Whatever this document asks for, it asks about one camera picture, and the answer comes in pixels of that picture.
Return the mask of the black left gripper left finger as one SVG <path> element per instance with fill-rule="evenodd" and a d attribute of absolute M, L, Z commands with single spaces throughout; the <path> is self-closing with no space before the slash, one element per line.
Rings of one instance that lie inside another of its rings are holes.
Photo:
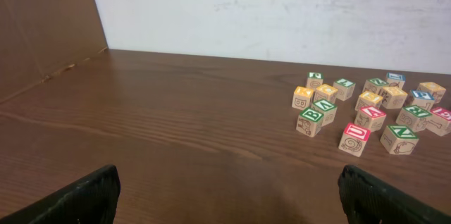
<path fill-rule="evenodd" d="M 117 168 L 106 165 L 25 208 L 2 223 L 108 223 L 116 216 L 121 182 Z"/>

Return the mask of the red A block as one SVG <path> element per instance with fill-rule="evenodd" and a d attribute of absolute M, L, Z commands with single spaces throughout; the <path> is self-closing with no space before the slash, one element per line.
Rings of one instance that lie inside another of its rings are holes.
<path fill-rule="evenodd" d="M 382 128 L 386 117 L 386 113 L 374 106 L 362 106 L 357 112 L 354 124 L 375 132 Z"/>

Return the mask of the red U block left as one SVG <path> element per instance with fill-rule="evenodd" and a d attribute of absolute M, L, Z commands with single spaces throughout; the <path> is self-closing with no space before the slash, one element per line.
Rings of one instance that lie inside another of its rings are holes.
<path fill-rule="evenodd" d="M 353 156 L 360 157 L 370 134 L 371 131 L 369 129 L 355 125 L 354 123 L 348 123 L 344 129 L 338 148 Z"/>

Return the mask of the green N block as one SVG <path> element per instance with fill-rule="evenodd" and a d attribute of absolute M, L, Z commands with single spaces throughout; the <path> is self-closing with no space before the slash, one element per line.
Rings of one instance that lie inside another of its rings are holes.
<path fill-rule="evenodd" d="M 410 155 L 418 142 L 418 135 L 406 125 L 388 125 L 380 138 L 386 151 L 393 155 Z"/>

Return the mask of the green R block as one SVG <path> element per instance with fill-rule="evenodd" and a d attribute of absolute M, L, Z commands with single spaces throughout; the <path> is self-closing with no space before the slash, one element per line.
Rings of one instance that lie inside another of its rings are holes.
<path fill-rule="evenodd" d="M 417 105 L 411 105 L 402 107 L 395 122 L 398 125 L 407 126 L 414 132 L 420 132 L 426 129 L 431 118 L 431 112 Z"/>

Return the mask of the green V block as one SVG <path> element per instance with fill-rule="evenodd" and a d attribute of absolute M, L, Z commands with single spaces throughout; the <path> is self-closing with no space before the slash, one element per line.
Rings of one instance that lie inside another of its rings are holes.
<path fill-rule="evenodd" d="M 319 99 L 312 103 L 311 108 L 324 114 L 322 126 L 331 124 L 337 113 L 338 107 L 326 99 Z"/>

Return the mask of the yellow block centre left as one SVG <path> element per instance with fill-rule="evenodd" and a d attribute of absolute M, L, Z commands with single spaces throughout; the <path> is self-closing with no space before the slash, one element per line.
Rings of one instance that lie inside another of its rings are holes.
<path fill-rule="evenodd" d="M 374 106 L 376 108 L 379 108 L 381 106 L 381 102 L 383 100 L 383 97 L 375 94 L 370 91 L 365 91 L 359 95 L 359 98 L 357 100 L 355 110 L 359 111 L 360 108 L 364 106 Z"/>

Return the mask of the yellow S block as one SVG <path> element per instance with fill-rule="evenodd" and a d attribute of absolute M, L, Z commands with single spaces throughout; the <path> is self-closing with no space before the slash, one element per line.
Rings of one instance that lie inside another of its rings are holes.
<path fill-rule="evenodd" d="M 380 95 L 383 97 L 381 106 L 386 109 L 402 108 L 408 97 L 408 93 L 399 87 L 382 87 Z"/>

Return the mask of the red E block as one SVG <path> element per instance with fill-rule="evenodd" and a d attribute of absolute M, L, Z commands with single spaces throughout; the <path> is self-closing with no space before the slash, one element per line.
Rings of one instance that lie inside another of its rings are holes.
<path fill-rule="evenodd" d="M 438 136 L 445 136 L 450 133 L 450 111 L 442 108 L 436 107 L 430 110 L 432 116 L 428 121 L 426 129 L 434 132 Z"/>

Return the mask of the green 7 block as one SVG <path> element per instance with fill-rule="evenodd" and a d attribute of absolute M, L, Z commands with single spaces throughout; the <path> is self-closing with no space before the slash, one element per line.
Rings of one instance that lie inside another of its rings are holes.
<path fill-rule="evenodd" d="M 336 99 L 346 101 L 352 96 L 355 88 L 355 83 L 346 80 L 345 78 L 341 78 L 333 83 L 333 87 L 338 90 Z"/>

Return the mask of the green Z block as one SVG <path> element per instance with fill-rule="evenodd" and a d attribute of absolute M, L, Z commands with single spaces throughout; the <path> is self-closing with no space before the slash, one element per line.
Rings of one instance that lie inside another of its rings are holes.
<path fill-rule="evenodd" d="M 383 87 L 387 87 L 388 83 L 380 78 L 371 78 L 366 80 L 363 88 L 363 92 L 372 92 L 374 94 L 379 94 Z"/>

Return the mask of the blue P block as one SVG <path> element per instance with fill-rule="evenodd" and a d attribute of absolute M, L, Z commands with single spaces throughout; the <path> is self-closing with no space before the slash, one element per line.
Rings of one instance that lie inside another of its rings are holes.
<path fill-rule="evenodd" d="M 435 103 L 435 98 L 429 92 L 411 90 L 409 93 L 408 106 L 417 105 L 418 107 L 430 111 Z"/>

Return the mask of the yellow block upper middle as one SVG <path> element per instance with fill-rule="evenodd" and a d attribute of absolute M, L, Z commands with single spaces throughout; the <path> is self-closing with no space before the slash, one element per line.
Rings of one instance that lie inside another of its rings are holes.
<path fill-rule="evenodd" d="M 430 93 L 435 99 L 435 104 L 440 103 L 446 92 L 446 88 L 434 82 L 421 82 L 417 89 L 422 92 Z"/>

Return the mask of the green P block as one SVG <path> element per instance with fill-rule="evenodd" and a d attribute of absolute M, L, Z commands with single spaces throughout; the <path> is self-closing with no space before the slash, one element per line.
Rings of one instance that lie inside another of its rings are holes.
<path fill-rule="evenodd" d="M 306 87 L 310 89 L 316 89 L 323 84 L 323 74 L 309 72 L 307 77 Z"/>

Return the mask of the brown cardboard panel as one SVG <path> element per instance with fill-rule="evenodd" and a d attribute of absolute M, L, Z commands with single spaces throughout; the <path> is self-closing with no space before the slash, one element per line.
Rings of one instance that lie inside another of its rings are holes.
<path fill-rule="evenodd" d="M 106 48 L 95 0 L 1 0 L 1 100 Z"/>

